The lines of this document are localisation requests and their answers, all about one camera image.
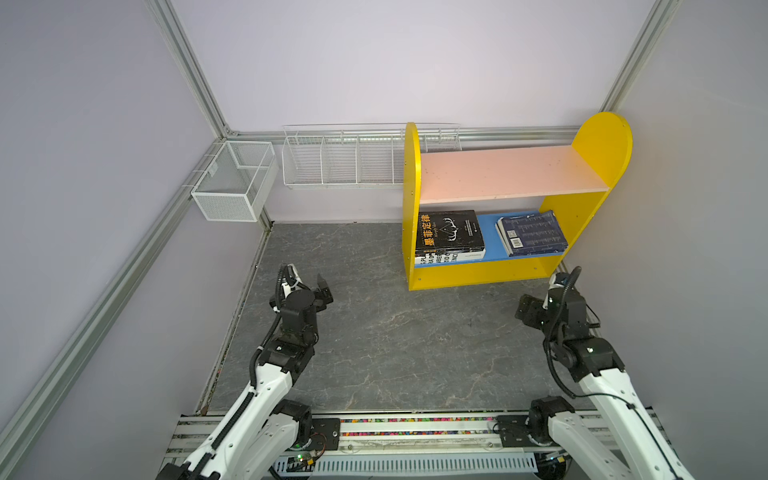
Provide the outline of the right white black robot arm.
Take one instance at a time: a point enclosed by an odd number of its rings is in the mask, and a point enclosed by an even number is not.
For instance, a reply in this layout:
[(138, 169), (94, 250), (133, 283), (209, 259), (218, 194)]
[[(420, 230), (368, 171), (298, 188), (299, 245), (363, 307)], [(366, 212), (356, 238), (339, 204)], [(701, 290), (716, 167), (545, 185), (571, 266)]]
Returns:
[[(543, 333), (547, 368), (562, 391), (532, 401), (529, 410), (530, 439), (561, 450), (554, 458), (541, 460), (546, 476), (562, 478), (567, 462), (573, 461), (591, 479), (691, 478), (642, 405), (611, 343), (594, 334), (587, 311), (574, 276), (557, 273), (544, 298), (522, 296), (515, 314)], [(595, 406), (617, 453), (589, 430), (571, 404), (575, 399), (587, 399)]]

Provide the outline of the black book gold characters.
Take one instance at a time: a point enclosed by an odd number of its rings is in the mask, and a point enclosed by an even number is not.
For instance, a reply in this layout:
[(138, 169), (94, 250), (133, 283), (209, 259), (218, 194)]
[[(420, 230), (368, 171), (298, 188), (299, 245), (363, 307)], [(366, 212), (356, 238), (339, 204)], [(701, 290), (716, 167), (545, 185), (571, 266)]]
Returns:
[(482, 258), (485, 242), (474, 210), (420, 212), (417, 218), (415, 252), (469, 255)]

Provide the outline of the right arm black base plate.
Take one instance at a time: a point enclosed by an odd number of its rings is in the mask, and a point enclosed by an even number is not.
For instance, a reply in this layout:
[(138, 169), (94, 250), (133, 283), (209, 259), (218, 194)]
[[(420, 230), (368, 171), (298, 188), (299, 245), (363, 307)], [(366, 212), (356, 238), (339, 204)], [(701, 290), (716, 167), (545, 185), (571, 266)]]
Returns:
[(503, 414), (496, 417), (492, 431), (504, 448), (535, 447), (528, 425), (528, 414)]

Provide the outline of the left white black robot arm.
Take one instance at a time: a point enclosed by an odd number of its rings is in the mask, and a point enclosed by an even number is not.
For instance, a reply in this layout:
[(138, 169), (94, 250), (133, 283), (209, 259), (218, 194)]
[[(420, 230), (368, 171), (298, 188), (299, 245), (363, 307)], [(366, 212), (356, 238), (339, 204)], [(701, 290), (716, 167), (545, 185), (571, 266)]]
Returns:
[(270, 306), (275, 313), (248, 364), (249, 380), (223, 420), (180, 464), (159, 479), (279, 479), (275, 462), (311, 443), (311, 407), (287, 395), (315, 354), (317, 314), (333, 302), (327, 281), (305, 284), (294, 264), (279, 267)]

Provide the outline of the white Spanish text book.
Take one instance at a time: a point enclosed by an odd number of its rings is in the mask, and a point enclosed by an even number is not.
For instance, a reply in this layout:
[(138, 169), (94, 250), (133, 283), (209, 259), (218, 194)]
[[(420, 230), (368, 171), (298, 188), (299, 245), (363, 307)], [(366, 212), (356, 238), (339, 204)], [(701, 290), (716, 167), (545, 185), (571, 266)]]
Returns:
[(483, 260), (485, 253), (486, 251), (484, 249), (476, 251), (436, 250), (416, 252), (414, 263), (416, 266), (466, 263)]

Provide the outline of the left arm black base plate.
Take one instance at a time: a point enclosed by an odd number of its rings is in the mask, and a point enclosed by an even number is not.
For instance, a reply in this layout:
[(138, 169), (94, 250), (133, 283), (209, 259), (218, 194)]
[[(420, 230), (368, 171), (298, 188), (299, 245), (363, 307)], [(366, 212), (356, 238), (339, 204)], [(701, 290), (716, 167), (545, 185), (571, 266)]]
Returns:
[(336, 451), (341, 440), (341, 419), (338, 417), (313, 418), (308, 430), (300, 425), (299, 437), (290, 451)]

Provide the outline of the navy book with QR code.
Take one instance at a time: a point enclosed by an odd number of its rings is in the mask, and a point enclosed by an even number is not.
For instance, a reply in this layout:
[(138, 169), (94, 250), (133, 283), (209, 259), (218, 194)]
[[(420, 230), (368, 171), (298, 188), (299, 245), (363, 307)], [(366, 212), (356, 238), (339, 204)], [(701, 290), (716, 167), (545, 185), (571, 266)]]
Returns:
[(569, 246), (552, 211), (502, 216), (495, 227), (509, 257), (564, 253)]

